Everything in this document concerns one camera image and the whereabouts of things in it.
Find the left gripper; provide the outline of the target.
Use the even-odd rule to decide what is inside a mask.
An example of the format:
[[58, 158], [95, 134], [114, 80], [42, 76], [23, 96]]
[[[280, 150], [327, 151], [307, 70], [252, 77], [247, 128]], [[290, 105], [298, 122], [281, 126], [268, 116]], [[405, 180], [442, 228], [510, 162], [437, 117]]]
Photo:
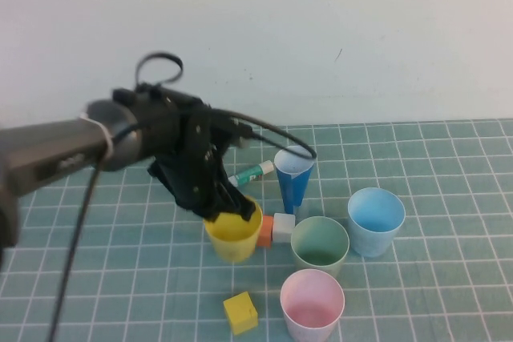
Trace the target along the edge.
[[215, 222], [222, 212], [249, 222], [256, 204], [229, 182], [224, 169], [223, 157], [231, 141], [231, 134], [213, 126], [211, 115], [189, 115], [177, 147], [157, 155], [147, 171], [184, 210], [208, 222]]

